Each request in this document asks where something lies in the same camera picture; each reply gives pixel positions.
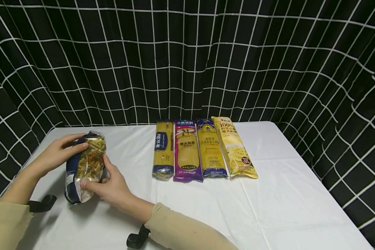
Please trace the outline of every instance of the purple spaghetti package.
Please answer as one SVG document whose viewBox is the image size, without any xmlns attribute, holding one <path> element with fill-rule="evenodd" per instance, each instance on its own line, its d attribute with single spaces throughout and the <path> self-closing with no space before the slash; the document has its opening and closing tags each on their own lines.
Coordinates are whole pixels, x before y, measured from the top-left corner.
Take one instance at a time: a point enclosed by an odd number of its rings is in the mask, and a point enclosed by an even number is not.
<svg viewBox="0 0 375 250">
<path fill-rule="evenodd" d="M 175 182 L 203 182 L 196 126 L 192 120 L 175 121 Z"/>
</svg>

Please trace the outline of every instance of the spaghetti package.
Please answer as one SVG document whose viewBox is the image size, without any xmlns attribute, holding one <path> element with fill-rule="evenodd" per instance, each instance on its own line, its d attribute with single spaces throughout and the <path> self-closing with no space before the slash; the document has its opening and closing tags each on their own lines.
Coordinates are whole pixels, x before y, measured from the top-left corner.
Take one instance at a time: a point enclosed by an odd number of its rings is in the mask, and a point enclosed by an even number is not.
<svg viewBox="0 0 375 250">
<path fill-rule="evenodd" d="M 87 142 L 87 149 L 72 156 L 67 161 L 65 197 L 72 205 L 90 200 L 93 192 L 81 187 L 82 181 L 99 182 L 103 174 L 103 155 L 106 152 L 106 140 L 103 134 L 90 131 L 76 144 Z"/>
<path fill-rule="evenodd" d="M 168 181 L 174 175 L 174 123 L 170 120 L 157 121 L 151 174 L 162 181 Z"/>
<path fill-rule="evenodd" d="M 230 176 L 245 175 L 257 179 L 257 172 L 231 119 L 228 117 L 212 117 L 212 119 L 224 151 Z"/>
<path fill-rule="evenodd" d="M 175 182 L 203 182 L 196 126 L 192 120 L 175 121 Z"/>
<path fill-rule="evenodd" d="M 228 177 L 217 131 L 210 119 L 197 120 L 197 137 L 203 177 Z"/>
</svg>

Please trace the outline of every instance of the white label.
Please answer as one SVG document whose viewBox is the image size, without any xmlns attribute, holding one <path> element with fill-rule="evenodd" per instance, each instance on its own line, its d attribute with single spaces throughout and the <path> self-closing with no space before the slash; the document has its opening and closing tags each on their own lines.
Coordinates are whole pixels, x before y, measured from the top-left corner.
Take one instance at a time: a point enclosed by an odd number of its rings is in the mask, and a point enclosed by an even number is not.
<svg viewBox="0 0 375 250">
<path fill-rule="evenodd" d="M 74 182 L 74 174 L 68 175 L 65 181 L 66 186 L 68 186 L 70 183 Z"/>
</svg>

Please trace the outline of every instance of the beige sleeve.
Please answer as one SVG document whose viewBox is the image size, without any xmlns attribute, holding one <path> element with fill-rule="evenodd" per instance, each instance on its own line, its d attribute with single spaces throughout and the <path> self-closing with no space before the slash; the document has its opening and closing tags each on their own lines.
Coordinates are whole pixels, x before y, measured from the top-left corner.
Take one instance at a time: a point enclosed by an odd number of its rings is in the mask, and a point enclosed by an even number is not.
<svg viewBox="0 0 375 250">
<path fill-rule="evenodd" d="M 0 202 L 0 250 L 14 250 L 32 218 L 28 205 Z"/>
<path fill-rule="evenodd" d="M 145 227 L 150 229 L 151 239 L 173 250 L 237 250 L 214 228 L 172 211 L 161 203 L 154 205 Z"/>
</svg>

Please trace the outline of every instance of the person's left hand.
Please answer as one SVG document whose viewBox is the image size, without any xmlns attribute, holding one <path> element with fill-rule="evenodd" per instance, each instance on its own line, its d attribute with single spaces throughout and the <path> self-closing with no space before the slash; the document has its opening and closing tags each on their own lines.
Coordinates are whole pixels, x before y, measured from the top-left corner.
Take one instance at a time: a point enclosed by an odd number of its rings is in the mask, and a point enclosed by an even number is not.
<svg viewBox="0 0 375 250">
<path fill-rule="evenodd" d="M 25 170 L 28 169 L 29 172 L 37 174 L 38 177 L 45 176 L 48 172 L 65 163 L 73 155 L 82 152 L 88 147 L 88 143 L 85 142 L 69 148 L 74 140 L 84 135 L 85 133 L 69 134 L 54 140 Z"/>
</svg>

